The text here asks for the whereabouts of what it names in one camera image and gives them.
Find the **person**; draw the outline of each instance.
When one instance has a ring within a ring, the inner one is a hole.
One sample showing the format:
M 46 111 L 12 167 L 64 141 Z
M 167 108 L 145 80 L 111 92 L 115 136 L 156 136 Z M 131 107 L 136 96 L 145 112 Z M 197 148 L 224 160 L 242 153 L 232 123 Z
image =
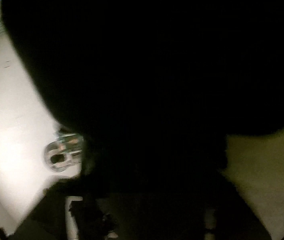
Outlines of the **person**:
M 47 108 L 84 135 L 93 159 L 59 185 L 105 200 L 119 239 L 271 239 L 219 173 L 227 134 L 284 127 L 284 6 L 266 1 L 2 0 Z

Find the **white wall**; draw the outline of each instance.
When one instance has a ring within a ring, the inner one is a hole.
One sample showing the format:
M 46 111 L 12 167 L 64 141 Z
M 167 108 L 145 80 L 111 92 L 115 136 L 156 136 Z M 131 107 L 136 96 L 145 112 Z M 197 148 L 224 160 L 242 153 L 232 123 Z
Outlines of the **white wall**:
M 6 34 L 0 35 L 0 202 L 20 222 L 57 175 L 74 176 L 80 166 L 54 173 L 43 150 L 55 140 L 55 121 L 23 69 Z

